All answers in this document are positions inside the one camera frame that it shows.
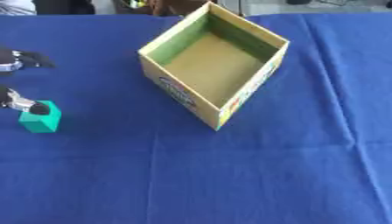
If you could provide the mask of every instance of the blue tablecloth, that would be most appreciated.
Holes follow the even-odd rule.
[[[57,64],[0,82],[64,114],[36,135],[0,110],[0,223],[392,223],[392,14],[250,19],[290,49],[214,132],[142,76],[177,19],[0,17]]]

